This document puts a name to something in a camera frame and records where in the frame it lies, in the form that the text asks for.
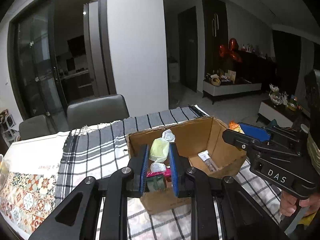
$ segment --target sliding glass door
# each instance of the sliding glass door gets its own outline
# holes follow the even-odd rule
[[[55,56],[49,50],[48,27],[53,3],[34,11],[17,24],[17,78],[25,108],[30,117],[45,114],[56,130],[65,130],[67,122],[63,91],[54,72]]]

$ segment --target metal bolt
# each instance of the metal bolt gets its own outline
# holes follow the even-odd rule
[[[235,179],[231,176],[226,176],[223,178],[226,183],[233,183]]]
[[[197,171],[197,169],[196,169],[195,167],[189,167],[189,168],[187,168],[187,172],[189,172],[189,173],[191,173],[191,174],[195,173],[196,171]]]
[[[93,181],[94,181],[94,177],[91,177],[91,176],[86,177],[86,178],[84,179],[84,182],[85,182],[86,184],[91,184]]]
[[[129,172],[131,172],[131,169],[129,167],[124,167],[121,169],[122,173],[127,174]]]

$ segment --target cardboard box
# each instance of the cardboard box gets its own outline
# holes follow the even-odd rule
[[[127,135],[129,155],[134,156],[138,153],[142,144],[151,147],[154,139],[161,137],[162,132],[169,128],[176,137],[175,143],[179,155],[187,157],[191,166],[215,178],[235,176],[239,172],[246,158],[246,152],[223,141],[222,132],[228,127],[214,117],[201,117],[180,124],[129,134]],[[198,153],[205,150],[208,150],[209,156],[218,166],[218,171],[211,172],[198,156]],[[169,165],[169,158],[164,163]],[[149,214],[191,203],[189,198],[176,198],[171,185],[164,191],[145,192],[140,200]]]

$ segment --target chair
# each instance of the chair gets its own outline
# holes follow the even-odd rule
[[[41,136],[55,134],[53,126],[44,115],[31,117],[19,124],[21,140],[33,139]]]
[[[110,95],[89,99],[68,106],[69,129],[85,125],[113,122],[129,117],[127,105],[122,95]]]

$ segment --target striped tablecloth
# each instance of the striped tablecloth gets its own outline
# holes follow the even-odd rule
[[[129,117],[111,124],[100,124],[89,129],[73,130],[63,148],[55,189],[56,205],[86,176],[100,179],[127,166],[129,155],[126,134],[184,122],[201,115],[205,113],[199,111],[198,107],[178,107],[140,117]],[[250,163],[245,161],[236,180],[278,223],[280,190],[251,173],[249,167]],[[99,239],[102,210],[103,203],[96,239]],[[190,205],[149,215],[139,199],[128,199],[128,239],[190,239],[190,224]]]

